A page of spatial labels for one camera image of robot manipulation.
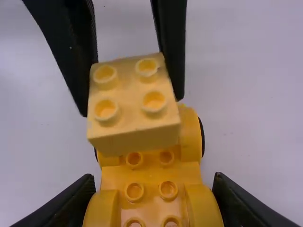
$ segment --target toy wheel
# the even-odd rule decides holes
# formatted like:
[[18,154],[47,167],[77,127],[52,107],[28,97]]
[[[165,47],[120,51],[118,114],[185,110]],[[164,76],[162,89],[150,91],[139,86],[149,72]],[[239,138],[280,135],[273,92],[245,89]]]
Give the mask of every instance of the toy wheel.
[[97,157],[97,150],[94,148],[94,150],[95,150],[95,157],[96,157],[96,160],[97,160],[97,162],[98,162],[98,157]]
[[203,157],[204,151],[205,151],[205,136],[204,136],[203,124],[201,122],[201,119],[199,117],[198,117],[198,119],[199,119],[200,131],[201,131],[201,137],[202,137],[202,157]]

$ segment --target yellow plastic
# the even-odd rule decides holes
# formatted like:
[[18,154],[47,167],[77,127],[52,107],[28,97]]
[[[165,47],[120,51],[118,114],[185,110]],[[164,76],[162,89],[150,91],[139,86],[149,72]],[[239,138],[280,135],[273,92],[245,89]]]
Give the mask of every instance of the yellow plastic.
[[162,53],[92,65],[87,137],[103,157],[173,146],[179,129]]
[[[216,200],[200,175],[198,117],[192,108],[178,108],[176,145],[119,157],[98,151],[102,183],[89,202],[83,227],[223,227]],[[101,201],[100,195],[109,192],[117,192],[117,198]]]

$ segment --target white surface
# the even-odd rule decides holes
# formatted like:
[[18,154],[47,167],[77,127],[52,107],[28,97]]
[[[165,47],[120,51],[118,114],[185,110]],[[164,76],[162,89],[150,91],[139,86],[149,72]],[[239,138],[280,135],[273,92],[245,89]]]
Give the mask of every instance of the white surface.
[[[211,186],[222,171],[303,226],[302,7],[300,0],[190,0],[184,102],[204,123],[204,182]],[[158,50],[148,0],[99,0],[95,10],[100,61]],[[86,119],[17,0],[0,1],[0,106],[0,226],[85,173],[99,185]]]

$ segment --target yellow duplo brick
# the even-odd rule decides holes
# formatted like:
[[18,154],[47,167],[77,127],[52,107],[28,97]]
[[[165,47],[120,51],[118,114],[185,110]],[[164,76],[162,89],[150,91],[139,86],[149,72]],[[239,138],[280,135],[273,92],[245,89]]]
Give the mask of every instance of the yellow duplo brick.
[[223,227],[215,197],[202,183],[198,116],[183,105],[179,111],[176,145],[117,157],[97,151],[102,181],[83,227]]
[[87,137],[104,157],[173,146],[179,129],[162,53],[92,65]]

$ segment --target black tire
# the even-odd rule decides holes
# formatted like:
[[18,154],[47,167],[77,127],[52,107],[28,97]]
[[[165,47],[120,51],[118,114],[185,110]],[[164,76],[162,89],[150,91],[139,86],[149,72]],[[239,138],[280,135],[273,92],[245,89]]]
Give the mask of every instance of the black tire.
[[200,131],[201,131],[201,137],[202,137],[202,157],[204,155],[204,151],[205,151],[205,136],[204,136],[204,129],[203,129],[203,124],[201,122],[201,119],[198,117],[199,119],[199,124],[200,124]]
[[97,162],[98,162],[98,157],[97,157],[97,150],[94,148],[94,150],[95,150],[95,157],[96,157],[96,160],[97,160]]

